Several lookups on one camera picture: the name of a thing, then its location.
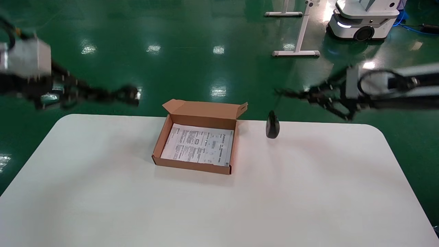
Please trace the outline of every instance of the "white table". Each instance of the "white table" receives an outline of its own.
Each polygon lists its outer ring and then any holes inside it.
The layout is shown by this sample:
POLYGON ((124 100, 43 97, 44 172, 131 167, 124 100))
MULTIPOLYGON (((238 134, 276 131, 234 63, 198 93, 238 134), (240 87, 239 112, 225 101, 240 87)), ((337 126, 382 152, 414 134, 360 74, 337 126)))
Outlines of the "white table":
POLYGON ((59 120, 0 197, 4 247, 432 247, 382 133, 241 121, 230 176, 157 167, 158 117, 59 120))

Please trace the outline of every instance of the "green floor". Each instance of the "green floor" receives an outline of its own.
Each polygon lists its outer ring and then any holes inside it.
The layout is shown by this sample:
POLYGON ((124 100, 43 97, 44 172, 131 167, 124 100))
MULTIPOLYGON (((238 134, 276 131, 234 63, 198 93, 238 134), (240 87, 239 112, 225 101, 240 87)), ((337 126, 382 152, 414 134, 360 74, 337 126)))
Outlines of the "green floor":
MULTIPOLYGON (((301 22, 263 17, 265 11, 280 10, 282 2, 2 0, 0 15, 36 30, 51 45, 54 60, 77 77, 112 89, 135 84, 142 88, 142 99, 138 108, 84 103, 68 112, 36 112, 22 99, 1 97, 0 193, 67 114, 165 116, 161 104, 178 98, 248 101, 242 119, 263 120, 274 105, 274 87, 304 89, 350 63, 397 68, 438 61, 439 36, 401 27, 393 28, 383 44, 328 37, 325 26, 335 0, 316 0, 311 9, 302 48, 319 49, 319 58, 273 58, 274 49, 291 49, 301 22)), ((290 8, 303 11, 304 3, 294 6, 291 0, 290 8)), ((435 0, 409 0, 407 12, 407 24, 439 24, 435 0)), ((278 115, 284 121, 343 122, 319 107, 287 99, 278 115)), ((439 224, 439 111, 370 111, 354 123, 384 133, 431 223, 439 224)))

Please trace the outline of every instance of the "cardboard box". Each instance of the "cardboard box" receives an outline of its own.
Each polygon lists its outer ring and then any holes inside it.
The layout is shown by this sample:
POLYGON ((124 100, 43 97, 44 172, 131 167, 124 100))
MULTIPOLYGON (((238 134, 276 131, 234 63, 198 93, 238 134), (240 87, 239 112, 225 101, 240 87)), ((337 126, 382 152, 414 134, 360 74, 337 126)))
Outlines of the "cardboard box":
POLYGON ((169 112, 165 124, 155 144, 152 159, 158 166, 175 167, 197 171, 207 171, 219 174, 231 174, 234 163, 238 142, 238 125, 237 118, 247 110, 248 103, 242 105, 210 103, 210 102, 192 102, 184 100, 171 99, 163 104, 163 107, 169 112), (206 163, 194 163, 179 160, 168 160, 160 158, 171 132, 172 125, 182 124, 196 127, 207 127, 215 129, 234 130, 232 142, 232 154, 230 157, 230 166, 222 167, 206 163))

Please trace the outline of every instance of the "white metal frame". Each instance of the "white metal frame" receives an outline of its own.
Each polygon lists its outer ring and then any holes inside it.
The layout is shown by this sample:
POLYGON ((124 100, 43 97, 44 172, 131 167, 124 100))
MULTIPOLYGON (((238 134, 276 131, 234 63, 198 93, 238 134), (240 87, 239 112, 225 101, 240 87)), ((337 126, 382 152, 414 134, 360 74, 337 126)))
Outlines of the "white metal frame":
POLYGON ((284 0, 282 12, 265 12, 265 16, 301 17, 303 15, 302 12, 287 12, 288 1, 284 0))
MULTIPOLYGON (((303 20, 302 20, 302 25, 300 26, 300 30, 299 30, 299 36, 297 38, 297 43, 296 43, 296 47, 294 51, 273 51, 273 56, 277 57, 277 56, 320 56, 320 52, 319 51, 301 51, 300 48, 302 48, 302 42, 303 42, 303 37, 305 36, 305 30, 306 30, 306 25, 308 24, 308 20, 309 20, 309 9, 313 6, 313 2, 311 0, 307 0, 305 1, 306 3, 306 8, 305 8, 305 13, 303 14, 303 20)), ((288 0, 285 0, 284 2, 284 10, 282 11, 282 13, 288 13, 286 12, 286 9, 288 7, 288 0)), ((267 13, 265 13, 265 16, 293 16, 293 15, 267 15, 267 13)))

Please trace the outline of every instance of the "box lid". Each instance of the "box lid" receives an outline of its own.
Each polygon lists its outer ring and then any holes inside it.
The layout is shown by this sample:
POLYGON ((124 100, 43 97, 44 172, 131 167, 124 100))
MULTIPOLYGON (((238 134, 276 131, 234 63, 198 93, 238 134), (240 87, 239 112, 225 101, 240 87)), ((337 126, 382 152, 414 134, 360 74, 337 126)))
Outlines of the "box lid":
POLYGON ((248 103, 242 105, 184 101, 171 99, 163 107, 171 115, 205 116, 224 119, 237 119, 247 110, 248 103))

